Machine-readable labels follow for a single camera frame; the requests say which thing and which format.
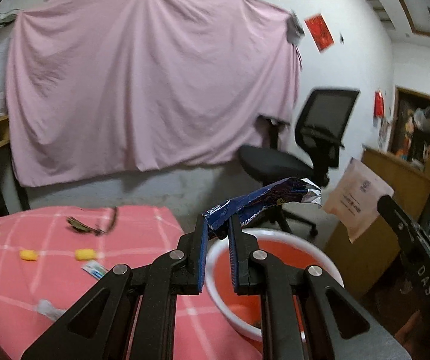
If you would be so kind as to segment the red white plastic basin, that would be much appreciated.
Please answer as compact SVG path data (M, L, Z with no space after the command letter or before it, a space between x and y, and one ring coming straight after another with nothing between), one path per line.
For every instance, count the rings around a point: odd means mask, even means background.
M338 338L326 289L342 291L343 279L320 249L287 232L239 231L208 250L205 282L231 326L267 350L301 351L304 336Z

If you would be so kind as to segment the pink checked tablecloth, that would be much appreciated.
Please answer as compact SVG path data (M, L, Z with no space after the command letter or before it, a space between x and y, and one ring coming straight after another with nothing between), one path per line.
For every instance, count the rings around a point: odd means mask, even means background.
M106 236L74 232L69 216L107 227L112 211L55 206L0 218L0 346L11 359L19 359L52 325L36 311L41 299L66 310L95 284L75 259L75 250L95 250L106 269L118 263L140 267L173 250L183 233L169 209L148 205L121 207ZM22 261L21 250L35 250L38 260Z

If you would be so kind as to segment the red paper wall decoration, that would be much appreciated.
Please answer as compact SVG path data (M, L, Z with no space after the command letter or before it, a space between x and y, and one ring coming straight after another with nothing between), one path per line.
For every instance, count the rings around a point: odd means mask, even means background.
M322 52L334 44L334 39L321 14L305 19L305 24L312 35L318 51Z

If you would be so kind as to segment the red hanging ornament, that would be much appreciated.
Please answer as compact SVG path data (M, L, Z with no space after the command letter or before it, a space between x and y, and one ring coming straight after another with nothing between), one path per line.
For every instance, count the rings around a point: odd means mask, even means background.
M379 119L385 117L384 96L380 90L377 90L374 94L373 117Z

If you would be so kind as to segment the yellow small wrapper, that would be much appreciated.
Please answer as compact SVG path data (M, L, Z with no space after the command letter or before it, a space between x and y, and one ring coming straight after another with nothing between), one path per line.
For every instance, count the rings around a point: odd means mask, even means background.
M36 262L39 258L39 255L35 250L21 250L19 252L19 256L22 261L28 262Z

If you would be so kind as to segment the blue snack bag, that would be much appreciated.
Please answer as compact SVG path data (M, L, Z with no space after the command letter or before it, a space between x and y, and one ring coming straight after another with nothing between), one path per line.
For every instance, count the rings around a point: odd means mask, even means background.
M251 193L232 197L203 213L208 223L208 238L226 238L228 231L223 229L223 225L233 215L238 216L242 228L268 220L277 223L283 232L291 234L286 221L288 214L283 213L282 206L293 202L319 206L321 188L307 178L289 177Z

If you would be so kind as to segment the white paper wrapper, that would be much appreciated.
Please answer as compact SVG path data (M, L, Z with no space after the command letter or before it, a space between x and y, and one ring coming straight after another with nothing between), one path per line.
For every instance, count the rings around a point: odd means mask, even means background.
M66 310L56 308L49 300L41 299L36 307L36 311L47 317L52 322L58 320Z

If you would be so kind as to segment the black office chair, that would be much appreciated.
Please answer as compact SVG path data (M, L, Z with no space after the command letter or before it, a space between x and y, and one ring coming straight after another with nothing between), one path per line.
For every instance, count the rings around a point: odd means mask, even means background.
M353 88L315 88L295 125L295 142L312 160L307 165L295 155L278 149L282 122L268 117L268 147L242 145L238 150L243 170L254 180L269 185L287 177L309 179L321 188L329 184L329 169L339 165L346 125L360 92Z

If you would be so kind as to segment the framed figure picture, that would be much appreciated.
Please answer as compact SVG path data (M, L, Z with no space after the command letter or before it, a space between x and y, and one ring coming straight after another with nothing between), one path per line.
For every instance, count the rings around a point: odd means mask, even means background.
M390 139L387 149L389 153L403 160L408 159L415 132L415 111L424 110L428 106L430 106L430 96L408 88L395 87Z

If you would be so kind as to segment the wooden cabinet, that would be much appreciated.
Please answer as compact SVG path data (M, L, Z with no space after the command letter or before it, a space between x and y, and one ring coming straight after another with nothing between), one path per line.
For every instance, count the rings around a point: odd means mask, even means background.
M337 216L353 243L383 218L398 239L407 276L420 298L430 302L430 237L393 198L394 189L353 158L323 209Z

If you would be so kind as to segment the pink hanging sheet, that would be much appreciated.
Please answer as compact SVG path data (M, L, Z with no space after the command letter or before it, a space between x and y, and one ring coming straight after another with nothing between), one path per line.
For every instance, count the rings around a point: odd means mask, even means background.
M5 94L15 174L37 188L216 165L290 123L300 55L260 0L53 0L23 11Z

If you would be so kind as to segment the white toothpaste tube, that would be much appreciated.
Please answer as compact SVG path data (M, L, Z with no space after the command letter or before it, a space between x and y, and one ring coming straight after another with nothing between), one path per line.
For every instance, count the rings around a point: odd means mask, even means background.
M94 277L96 280L100 280L108 273L108 270L96 260L90 260L86 262L82 266L82 269L84 270L84 272L87 272L90 276Z

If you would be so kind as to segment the beige paper packet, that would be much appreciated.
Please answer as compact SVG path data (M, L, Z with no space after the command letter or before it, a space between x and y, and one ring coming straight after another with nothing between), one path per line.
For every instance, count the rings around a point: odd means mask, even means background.
M336 188L323 205L346 227L351 243L360 238L379 216L378 200L394 189L360 160L352 158Z

